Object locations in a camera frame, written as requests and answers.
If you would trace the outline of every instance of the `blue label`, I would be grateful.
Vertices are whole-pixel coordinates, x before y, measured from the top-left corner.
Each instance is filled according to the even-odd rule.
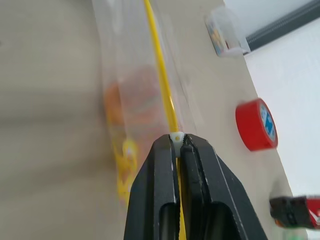
[[[274,121],[272,120],[270,112],[264,105],[260,105],[260,116],[265,129],[265,132],[268,134],[271,141],[276,140],[276,128]]]

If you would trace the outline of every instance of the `yellow plastic piece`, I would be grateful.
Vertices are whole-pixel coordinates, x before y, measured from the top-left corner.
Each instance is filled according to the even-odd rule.
[[[170,131],[171,132],[178,132],[179,126],[178,126],[175,108],[174,108],[174,105],[172,102],[171,90],[170,90],[170,85],[169,85],[169,81],[168,81],[164,56],[163,56],[160,41],[158,38],[156,21],[155,21],[154,14],[153,14],[152,7],[150,5],[149,0],[143,0],[143,1],[144,1],[145,10],[146,10],[146,15],[147,15],[148,22],[149,22],[149,29],[151,32],[153,47],[154,47],[154,51],[155,51],[156,63],[157,63],[157,68],[158,68],[158,73],[159,73],[159,84],[160,84],[160,90],[161,90],[164,111],[166,114],[166,118],[168,121]],[[179,182],[179,186],[180,186],[181,185],[180,159],[177,158],[176,161],[177,161],[177,171],[178,171],[178,182]],[[181,199],[182,196],[181,196],[180,187],[179,187],[179,195],[180,195],[180,199]],[[184,213],[183,213],[181,201],[180,201],[179,240],[186,240],[185,220],[184,220]]]

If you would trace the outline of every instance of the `tape roll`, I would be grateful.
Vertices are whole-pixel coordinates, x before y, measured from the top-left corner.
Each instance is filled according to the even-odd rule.
[[[242,141],[250,151],[273,149],[278,146],[274,119],[261,98],[238,105],[235,120]]]

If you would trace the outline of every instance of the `clamp jaw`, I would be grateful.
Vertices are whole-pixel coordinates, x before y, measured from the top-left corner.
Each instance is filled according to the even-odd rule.
[[[243,185],[207,140],[185,134],[179,161],[180,186],[170,135],[153,143],[131,187],[124,240],[178,240],[180,201],[187,240],[267,240]]]

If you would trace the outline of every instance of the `white wall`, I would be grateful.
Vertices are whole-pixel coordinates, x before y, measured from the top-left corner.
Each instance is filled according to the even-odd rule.
[[[320,19],[245,57],[268,104],[293,195],[320,195]],[[320,232],[309,232],[320,239]]]
[[[246,36],[312,0],[224,0],[239,18]]]

